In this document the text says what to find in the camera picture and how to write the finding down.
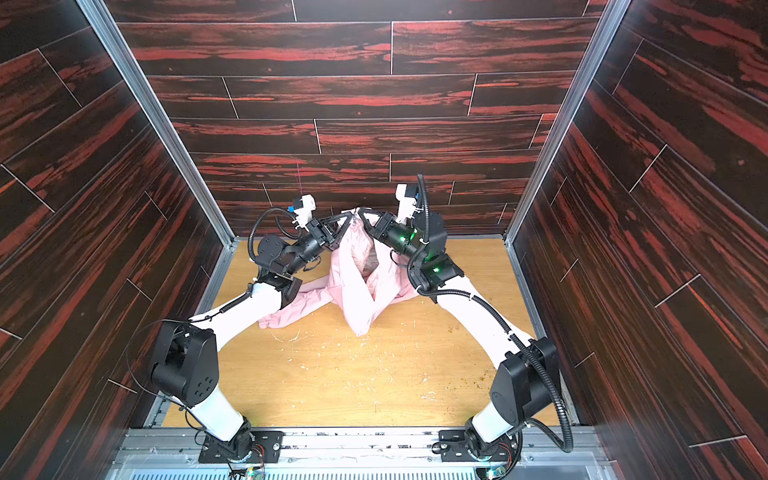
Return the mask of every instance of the wooden floor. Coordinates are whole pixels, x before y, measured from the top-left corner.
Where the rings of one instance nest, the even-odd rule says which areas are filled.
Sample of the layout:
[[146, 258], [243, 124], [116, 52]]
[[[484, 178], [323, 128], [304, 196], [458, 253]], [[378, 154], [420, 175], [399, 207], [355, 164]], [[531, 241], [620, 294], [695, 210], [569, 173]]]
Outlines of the wooden floor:
[[[533, 334], [502, 241], [447, 248], [483, 296]], [[326, 275], [328, 257], [301, 277]], [[242, 243], [215, 304], [240, 295], [255, 274]], [[222, 391], [253, 425], [456, 426], [488, 403], [496, 366], [456, 318], [417, 297], [389, 306], [359, 338], [336, 305], [282, 329], [254, 325], [221, 350], [219, 370]], [[557, 424], [552, 406], [537, 418]], [[164, 426], [186, 422], [171, 409]]]

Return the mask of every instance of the pink garment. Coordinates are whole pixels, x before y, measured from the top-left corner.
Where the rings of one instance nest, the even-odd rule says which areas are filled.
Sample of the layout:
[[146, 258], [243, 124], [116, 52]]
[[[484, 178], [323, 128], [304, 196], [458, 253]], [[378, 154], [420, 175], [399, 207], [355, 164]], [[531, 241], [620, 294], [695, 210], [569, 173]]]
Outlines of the pink garment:
[[[375, 216], [369, 219], [371, 223], [377, 220]], [[357, 209], [351, 221], [339, 248], [331, 253], [330, 275], [304, 283], [290, 305], [259, 320], [261, 328], [290, 325], [333, 302], [341, 307], [352, 331], [361, 336], [390, 303], [417, 295], [406, 269], [392, 262], [391, 249], [368, 236]], [[392, 256], [398, 263], [407, 261], [396, 253]]]

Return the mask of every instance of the wall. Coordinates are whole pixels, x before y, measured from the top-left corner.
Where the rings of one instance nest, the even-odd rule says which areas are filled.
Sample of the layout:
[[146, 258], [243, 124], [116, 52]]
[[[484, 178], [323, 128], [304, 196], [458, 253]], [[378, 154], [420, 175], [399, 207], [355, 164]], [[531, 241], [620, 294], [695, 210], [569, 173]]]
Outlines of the wall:
[[322, 214], [393, 208], [396, 183], [420, 171], [449, 231], [501, 233], [604, 7], [107, 4], [243, 236], [254, 212], [301, 194]]
[[761, 2], [634, 0], [515, 239], [625, 478], [768, 478]]
[[0, 45], [0, 478], [100, 478], [151, 400], [128, 340], [221, 245], [74, 1], [6, 2]]

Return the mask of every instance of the dark wood panel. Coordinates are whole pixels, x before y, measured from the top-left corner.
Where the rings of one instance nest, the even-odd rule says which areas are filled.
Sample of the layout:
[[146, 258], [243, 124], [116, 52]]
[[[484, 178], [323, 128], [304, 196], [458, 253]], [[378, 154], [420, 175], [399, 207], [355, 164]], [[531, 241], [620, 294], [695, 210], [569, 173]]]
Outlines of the dark wood panel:
[[575, 126], [558, 152], [568, 184], [587, 206], [641, 290], [656, 305], [697, 270], [605, 167]]
[[147, 117], [121, 82], [5, 166], [58, 210], [146, 125]]
[[643, 0], [624, 23], [703, 70], [768, 101], [766, 9], [760, 0]]
[[599, 335], [590, 335], [590, 343], [660, 472], [690, 478], [700, 466], [687, 445], [739, 435], [739, 427], [647, 302], [573, 186], [566, 182], [555, 199], [555, 217], [601, 301], [597, 308], [611, 320]]
[[675, 293], [659, 312], [742, 431], [768, 455], [768, 349], [704, 278]]
[[691, 453], [707, 466], [711, 478], [768, 478], [768, 464], [749, 439], [702, 445], [691, 449]]
[[[63, 399], [68, 397], [66, 393], [56, 398], [58, 395], [55, 387], [60, 378], [62, 388], [72, 388], [77, 386], [78, 379], [87, 382], [104, 378], [114, 368], [121, 349], [114, 348], [112, 342], [122, 342], [115, 345], [127, 342], [127, 337], [124, 338], [126, 333], [121, 332], [119, 319], [129, 309], [120, 307], [115, 313], [110, 313], [111, 301], [123, 288], [130, 287], [131, 299], [139, 295], [126, 279], [151, 246], [147, 238], [152, 238], [163, 223], [160, 211], [144, 195], [83, 268], [68, 279], [69, 284], [48, 306], [45, 314], [34, 318], [37, 320], [35, 327], [25, 335], [24, 342], [0, 369], [0, 418], [5, 419], [7, 425], [12, 425], [4, 429], [0, 452], [10, 452], [28, 428], [40, 435], [45, 434], [48, 429], [36, 428], [33, 420], [40, 408], [44, 408], [49, 396], [53, 396], [53, 403], [57, 406], [65, 406]], [[133, 333], [149, 306], [146, 297], [141, 298], [141, 302], [146, 304], [135, 317], [135, 323], [127, 329], [128, 336]], [[79, 361], [78, 352], [85, 352]], [[71, 362], [74, 368], [68, 370]], [[92, 366], [85, 368], [78, 364]], [[97, 375], [93, 370], [96, 366], [101, 369]], [[72, 375], [71, 379], [67, 376], [62, 378], [66, 371]], [[20, 454], [27, 449], [37, 452], [32, 446], [38, 444], [36, 441], [28, 447], [21, 447]], [[18, 465], [21, 469], [31, 463], [31, 459], [23, 462], [19, 455], [13, 456], [18, 461], [12, 462], [12, 465]], [[0, 457], [0, 460], [4, 461], [6, 457]]]
[[162, 157], [165, 159], [165, 165], [147, 187], [147, 195], [166, 218], [172, 219], [191, 192], [187, 181], [181, 176], [179, 168], [170, 156], [163, 154]]
[[627, 190], [664, 146], [596, 82], [587, 90], [574, 123]]
[[294, 0], [299, 22], [391, 20], [488, 20], [493, 18], [576, 17], [584, 0], [498, 2], [496, 0]]
[[641, 41], [643, 41], [642, 37], [620, 25], [605, 52], [603, 61], [600, 62], [597, 73], [594, 74], [595, 81], [609, 92], [613, 92], [621, 77], [624, 76], [629, 62], [634, 58], [634, 53]]
[[175, 215], [149, 239], [152, 246], [147, 255], [130, 272], [129, 278], [142, 292], [151, 298], [157, 296], [179, 253], [203, 218], [194, 196], [187, 192]]
[[557, 158], [555, 158], [549, 170], [547, 170], [544, 180], [541, 182], [541, 191], [547, 197], [547, 202], [551, 204], [554, 201], [565, 181], [565, 174], [557, 166]]
[[560, 110], [573, 71], [480, 74], [470, 115], [548, 114]]
[[90, 27], [46, 45], [40, 52], [81, 105], [123, 79]]
[[[43, 397], [45, 404], [42, 405], [34, 421], [29, 424], [26, 434], [0, 469], [0, 475], [4, 478], [24, 480], [52, 478], [67, 458], [70, 447], [78, 437], [89, 414], [92, 414], [91, 410], [104, 388], [107, 374], [121, 358], [121, 347], [131, 338], [136, 325], [147, 311], [150, 301], [123, 279], [122, 287], [114, 299], [108, 303], [109, 306], [101, 318], [97, 316], [95, 319], [88, 319], [90, 324], [88, 327], [80, 326], [79, 330], [88, 338], [82, 343], [79, 352], [77, 348], [80, 347], [82, 340], [69, 347], [69, 349], [74, 347], [77, 353], [71, 362], [68, 357], [63, 356], [58, 358], [58, 365], [52, 365], [57, 362], [55, 353], [61, 352], [61, 345], [57, 345], [54, 341], [48, 346], [47, 355], [37, 359], [36, 368], [26, 372], [28, 376], [34, 375], [29, 378], [35, 378], [36, 385], [43, 386], [53, 382], [55, 388], [50, 391], [50, 395], [48, 390], [40, 393], [31, 391], [34, 386], [32, 389], [29, 386], [27, 389], [22, 387], [17, 391], [16, 397], [23, 396], [18, 399], [24, 403], [20, 407], [25, 408], [27, 412], [38, 412], [36, 408], [39, 404], [36, 398], [38, 396]], [[77, 318], [68, 323], [78, 323], [81, 320], [83, 319]], [[62, 340], [66, 341], [67, 338], [76, 339], [72, 326], [68, 332], [65, 332], [65, 329], [67, 329], [66, 326], [61, 334], [67, 337], [59, 336], [57, 338], [59, 343]], [[42, 376], [46, 378], [45, 381], [41, 381]], [[16, 429], [26, 426], [21, 421], [23, 417], [13, 418], [16, 428], [6, 430], [6, 433], [11, 435], [15, 434]], [[93, 446], [96, 450], [102, 450], [105, 447], [105, 445]]]
[[470, 180], [453, 183], [451, 190], [451, 205], [495, 204], [517, 202], [528, 184], [528, 178], [512, 178], [509, 180]]
[[599, 17], [603, 15], [603, 11], [607, 5], [608, 0], [589, 0], [587, 2], [587, 8], [584, 9], [584, 16]]
[[226, 78], [240, 118], [467, 115], [474, 75]]
[[575, 70], [597, 19], [393, 25], [396, 74]]
[[528, 178], [540, 150], [392, 154], [392, 181], [414, 182], [416, 174], [432, 181]]
[[171, 119], [189, 151], [220, 154], [317, 154], [311, 120]]
[[104, 478], [112, 466], [138, 395], [105, 382], [91, 414], [53, 478]]
[[387, 155], [301, 155], [299, 181], [302, 185], [322, 182], [386, 182], [389, 178]]
[[632, 195], [764, 345], [768, 232], [665, 149]]
[[506, 204], [435, 205], [430, 211], [442, 215], [447, 227], [492, 225], [498, 226]]
[[0, 265], [52, 214], [23, 184], [0, 168]]
[[237, 118], [221, 77], [147, 77], [147, 80], [169, 117]]
[[0, 326], [26, 336], [158, 174], [165, 152], [145, 131], [0, 270]]
[[14, 0], [0, 12], [0, 63], [86, 27], [72, 0]]
[[107, 0], [116, 22], [293, 22], [290, 0]]
[[611, 458], [618, 459], [622, 473], [626, 472], [626, 480], [669, 478], [668, 472], [658, 468], [656, 459], [645, 452], [624, 410], [624, 402], [612, 388], [614, 380], [601, 366], [601, 359], [600, 355], [586, 359], [575, 369], [575, 380], [581, 384], [578, 391], [583, 392], [588, 401], [603, 448]]
[[318, 120], [325, 153], [514, 150], [528, 148], [537, 115], [517, 117]]
[[40, 51], [30, 51], [0, 65], [0, 162], [13, 157], [79, 108]]
[[219, 240], [219, 236], [216, 235], [216, 231], [212, 227], [209, 228], [205, 233], [205, 237], [200, 246], [199, 255], [200, 267], [209, 279], [214, 272], [216, 263], [219, 261], [219, 255], [221, 255], [222, 248], [223, 245], [221, 244], [221, 240]]
[[148, 75], [387, 75], [391, 24], [120, 24]]
[[554, 120], [557, 116], [558, 114], [543, 114], [541, 116], [541, 121], [536, 128], [536, 133], [531, 139], [529, 148], [544, 147], [544, 142], [547, 141], [547, 137], [549, 137], [549, 132], [552, 130], [552, 125], [554, 125]]
[[644, 42], [615, 96], [737, 203], [768, 223], [768, 106]]

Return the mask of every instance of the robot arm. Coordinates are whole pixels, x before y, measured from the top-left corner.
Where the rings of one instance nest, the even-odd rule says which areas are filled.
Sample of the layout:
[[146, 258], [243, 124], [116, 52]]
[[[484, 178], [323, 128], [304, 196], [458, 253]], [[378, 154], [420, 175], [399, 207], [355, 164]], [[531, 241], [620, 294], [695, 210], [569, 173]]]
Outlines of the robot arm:
[[[448, 310], [472, 334], [498, 365], [491, 388], [491, 401], [465, 425], [465, 442], [477, 459], [492, 455], [501, 436], [519, 434], [528, 422], [546, 426], [531, 417], [550, 403], [555, 404], [565, 440], [557, 439], [566, 452], [572, 450], [570, 424], [560, 398], [557, 350], [545, 338], [530, 335], [499, 314], [445, 253], [447, 233], [440, 214], [429, 212], [423, 177], [419, 186], [398, 186], [398, 216], [389, 212], [361, 209], [366, 232], [408, 259], [408, 275], [416, 291]], [[406, 224], [410, 212], [411, 224]], [[371, 216], [378, 216], [375, 225]]]
[[[244, 462], [251, 453], [250, 422], [219, 390], [218, 351], [240, 332], [266, 315], [291, 303], [301, 286], [293, 274], [317, 261], [324, 250], [335, 250], [352, 213], [317, 220], [312, 218], [314, 199], [295, 200], [291, 209], [272, 207], [256, 222], [248, 239], [250, 259], [259, 273], [247, 291], [236, 299], [188, 321], [165, 322], [157, 336], [150, 364], [150, 379], [175, 402], [183, 405], [206, 429], [232, 462]], [[287, 243], [267, 235], [253, 251], [253, 238], [270, 214], [290, 217], [300, 235]]]

